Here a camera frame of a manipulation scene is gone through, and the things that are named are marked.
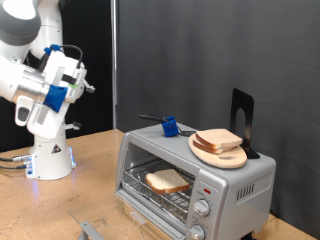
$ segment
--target round wooden board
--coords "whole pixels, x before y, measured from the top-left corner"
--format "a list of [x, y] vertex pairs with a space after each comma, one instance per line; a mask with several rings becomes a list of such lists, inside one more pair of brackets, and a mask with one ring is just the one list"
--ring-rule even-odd
[[205, 152], [195, 146], [193, 146], [193, 139], [196, 139], [196, 135], [193, 134], [189, 138], [189, 147], [191, 151], [202, 161], [219, 168], [239, 168], [246, 164], [247, 155], [245, 151], [237, 146], [231, 150], [223, 152], [219, 155]]

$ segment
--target metal object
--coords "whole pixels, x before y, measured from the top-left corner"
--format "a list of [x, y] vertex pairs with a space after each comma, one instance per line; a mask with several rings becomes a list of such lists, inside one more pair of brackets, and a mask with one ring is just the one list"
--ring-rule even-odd
[[253, 120], [253, 98], [241, 92], [238, 89], [233, 89], [232, 95], [232, 106], [231, 106], [231, 117], [230, 117], [230, 131], [232, 133], [236, 132], [236, 118], [237, 112], [241, 108], [245, 114], [245, 129], [244, 129], [244, 139], [241, 147], [246, 152], [248, 159], [258, 159], [260, 156], [252, 148], [250, 148], [251, 133], [252, 133], [252, 120]]
[[26, 155], [22, 155], [22, 156], [16, 156], [16, 157], [13, 157], [12, 160], [14, 162], [31, 161], [32, 160], [32, 155], [31, 154], [26, 154]]
[[19, 96], [26, 96], [36, 103], [42, 104], [49, 92], [50, 85], [45, 82], [45, 75], [35, 69], [26, 67], [20, 81], [13, 102], [17, 102]]
[[117, 124], [117, 59], [118, 59], [118, 0], [111, 0], [111, 25], [112, 25], [112, 105], [113, 128]]
[[84, 85], [86, 86], [86, 91], [87, 91], [88, 93], [93, 94], [93, 93], [96, 91], [95, 87], [94, 87], [94, 86], [91, 86], [85, 79], [83, 79], [83, 83], [84, 83]]
[[[186, 239], [237, 240], [259, 230], [269, 217], [275, 161], [261, 155], [239, 169], [218, 169], [190, 151], [188, 138], [164, 138], [162, 132], [156, 125], [124, 135], [116, 193], [159, 229], [168, 232], [170, 226]], [[176, 169], [191, 188], [154, 193], [145, 182], [146, 174], [168, 168]]]
[[94, 240], [104, 240], [104, 238], [91, 226], [89, 222], [80, 223], [82, 228], [81, 235], [78, 237], [79, 240], [89, 240], [89, 236]]

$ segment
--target black curtain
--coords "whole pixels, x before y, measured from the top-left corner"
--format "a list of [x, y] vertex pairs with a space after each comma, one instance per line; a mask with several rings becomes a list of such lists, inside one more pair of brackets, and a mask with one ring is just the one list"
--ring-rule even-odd
[[120, 0], [118, 128], [154, 113], [228, 129], [233, 88], [250, 94], [252, 147], [277, 162], [271, 209], [320, 238], [319, 12], [315, 0]]
[[[82, 124], [79, 131], [68, 130], [67, 137], [77, 137], [112, 129], [112, 37], [110, 2], [74, 0], [61, 9], [64, 44], [78, 46], [83, 51], [86, 79], [96, 88], [95, 94], [84, 92], [71, 104], [66, 123]], [[68, 57], [79, 53], [66, 49]], [[28, 55], [32, 67], [38, 60]], [[0, 152], [33, 145], [33, 135], [26, 127], [14, 122], [15, 104], [0, 98]]]

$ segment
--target wooden countertop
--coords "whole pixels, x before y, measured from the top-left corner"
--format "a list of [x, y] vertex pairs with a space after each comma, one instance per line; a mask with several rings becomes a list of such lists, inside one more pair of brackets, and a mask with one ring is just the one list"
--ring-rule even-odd
[[[68, 210], [98, 201], [115, 191], [116, 164], [123, 133], [119, 130], [68, 139], [77, 167], [55, 181], [29, 180], [24, 170], [0, 169], [0, 240], [78, 239], [81, 228]], [[1, 153], [27, 154], [29, 148]], [[4, 163], [1, 166], [20, 165]], [[315, 240], [270, 215], [259, 240]]]

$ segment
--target blue robot part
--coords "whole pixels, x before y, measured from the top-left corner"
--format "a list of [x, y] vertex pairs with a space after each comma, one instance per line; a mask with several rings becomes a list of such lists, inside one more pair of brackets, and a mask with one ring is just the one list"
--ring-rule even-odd
[[68, 88], [50, 85], [50, 90], [43, 104], [58, 113], [67, 95], [67, 91]]
[[162, 122], [163, 131], [166, 137], [179, 135], [180, 133], [174, 116], [166, 117], [166, 119], [167, 122]]

